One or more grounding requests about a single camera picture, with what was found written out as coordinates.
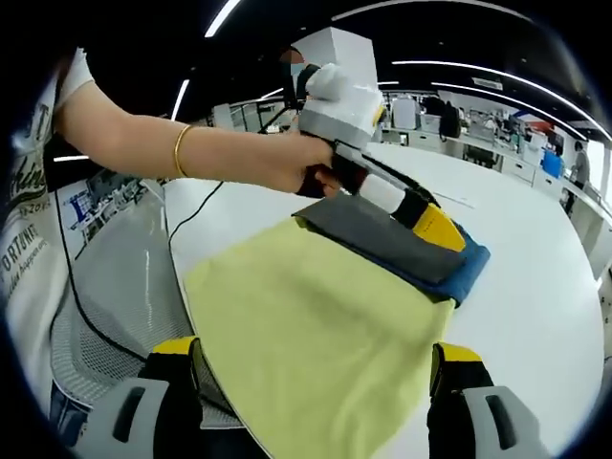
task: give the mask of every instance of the round table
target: round table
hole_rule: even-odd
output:
[[[478,353],[497,385],[536,415],[557,454],[572,441],[599,394],[603,326],[596,282],[561,206],[512,178],[410,147],[371,143],[370,154],[418,180],[492,257],[455,311],[445,341]],[[187,218],[215,182],[166,186],[168,230]],[[173,242],[177,275],[313,201],[257,186],[225,184]],[[427,458],[423,401],[377,457]]]

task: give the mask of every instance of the blue cloth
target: blue cloth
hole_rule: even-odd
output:
[[[462,252],[466,256],[466,263],[437,285],[417,279],[413,275],[402,272],[368,253],[361,252],[352,247],[349,249],[411,283],[422,292],[434,294],[442,298],[453,298],[457,302],[457,307],[459,307],[470,294],[476,279],[482,273],[489,258],[491,258],[491,253],[486,247],[476,244],[461,225],[456,222],[454,223],[466,240],[466,247]]]

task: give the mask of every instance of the sleeve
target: sleeve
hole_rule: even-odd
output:
[[[68,98],[83,84],[93,80],[94,78],[89,72],[89,66],[87,65],[86,54],[81,48],[79,48],[76,50],[75,57],[73,58],[70,69],[68,70],[68,74],[66,74],[64,83],[59,90],[59,98],[57,100],[55,110],[60,108],[66,102],[66,100],[68,100]]]

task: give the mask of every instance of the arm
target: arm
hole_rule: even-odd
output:
[[[130,115],[95,82],[76,90],[56,112],[55,126],[92,161],[123,174],[175,178],[174,145],[184,124]],[[179,159],[194,178],[223,180],[296,192],[309,165],[331,162],[331,148],[303,136],[264,136],[196,127],[186,133]],[[326,174],[326,191],[337,189]]]

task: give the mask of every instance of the ceiling light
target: ceiling light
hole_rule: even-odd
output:
[[[219,28],[223,26],[225,20],[228,18],[233,9],[238,6],[239,3],[240,0],[228,0],[228,3],[225,4],[225,6],[219,11],[219,14],[217,14],[217,17],[214,18],[214,21],[212,21],[212,24],[210,24],[210,27],[208,28],[207,33],[204,36],[206,38],[213,37],[217,33]]]
[[[183,81],[183,84],[181,85],[181,89],[179,90],[179,96],[176,97],[176,102],[174,103],[174,110],[172,110],[172,118],[170,118],[173,121],[176,120],[176,116],[179,113],[179,108],[181,107],[181,102],[183,101],[183,96],[185,95],[185,91],[187,89],[188,84],[189,84],[188,79]]]
[[[487,67],[480,67],[478,65],[471,65],[471,64],[463,64],[461,62],[444,62],[444,61],[440,61],[440,60],[398,60],[398,61],[393,62],[393,65],[409,65],[409,64],[417,64],[417,65],[418,64],[421,64],[421,65],[448,65],[450,67],[462,67],[464,69],[472,69],[472,70],[479,70],[481,72],[489,72],[489,73],[492,73],[492,74],[500,75],[502,77],[512,78],[512,79],[514,79],[516,81],[520,81],[521,83],[524,83],[524,84],[527,84],[527,85],[529,85],[529,86],[531,86],[533,88],[536,88],[536,89],[542,91],[543,93],[546,93],[549,96],[552,96],[553,98],[556,98],[557,100],[563,102],[565,105],[567,105],[568,107],[573,109],[575,112],[577,112],[581,116],[583,116],[583,117],[587,118],[589,121],[591,121],[593,123],[593,125],[595,125],[595,127],[597,127],[600,130],[600,132],[609,141],[612,142],[612,136],[610,134],[608,134],[608,132],[603,128],[603,126],[601,126],[598,122],[596,122],[595,119],[593,117],[591,117],[588,113],[586,113],[584,110],[579,108],[573,102],[570,102],[566,98],[563,98],[559,94],[551,91],[548,88],[545,88],[544,86],[540,86],[537,83],[533,83],[529,79],[521,78],[520,76],[516,76],[516,75],[512,75],[512,74],[507,74],[506,72],[501,72],[499,70],[488,69]]]
[[[490,10],[501,11],[501,12],[505,12],[506,14],[511,14],[512,16],[520,17],[521,19],[524,19],[528,22],[534,22],[532,21],[532,19],[530,19],[529,17],[519,12],[510,10],[508,8],[500,7],[499,5],[494,5],[492,3],[484,2],[482,0],[441,0],[441,1],[447,1],[449,3],[465,3],[468,5],[474,5],[476,7],[484,7]],[[361,12],[366,12],[366,11],[377,10],[378,8],[392,7],[394,5],[402,5],[406,3],[421,3],[421,2],[423,2],[423,0],[389,0],[386,2],[379,2],[374,5],[368,5],[367,7],[357,8],[356,10],[351,10],[348,12],[344,12],[343,14],[334,16],[332,17],[332,21],[340,21],[340,19],[350,17],[354,14],[359,14]]]
[[[80,160],[89,160],[89,156],[60,156],[59,158],[54,158],[54,163],[66,163],[67,161],[80,161]]]
[[[267,94],[266,96],[262,96],[260,100],[265,100],[266,98],[271,98],[273,95],[280,93],[284,88],[279,88],[276,91],[272,91],[271,93]]]
[[[570,126],[567,122],[561,121],[559,118],[556,118],[553,115],[551,115],[549,113],[546,113],[544,110],[540,110],[539,108],[535,108],[533,105],[529,105],[528,103],[521,102],[520,100],[516,100],[515,98],[509,98],[508,96],[504,96],[504,95],[498,94],[498,93],[492,93],[491,91],[485,91],[484,89],[470,88],[469,86],[459,86],[458,84],[448,84],[448,83],[431,83],[431,84],[433,86],[444,86],[445,88],[455,88],[455,89],[464,89],[464,90],[467,90],[467,91],[475,91],[476,93],[488,94],[490,96],[495,96],[496,98],[503,98],[505,100],[509,100],[510,102],[517,103],[518,105],[523,105],[524,107],[527,107],[530,110],[534,110],[535,112],[541,113],[542,115],[550,118],[551,120],[553,120],[557,124],[560,124],[561,126],[565,127],[569,131],[572,131],[574,134],[576,134],[582,140],[586,141],[586,137],[584,137],[580,132],[578,132],[576,129],[574,129],[572,126]]]

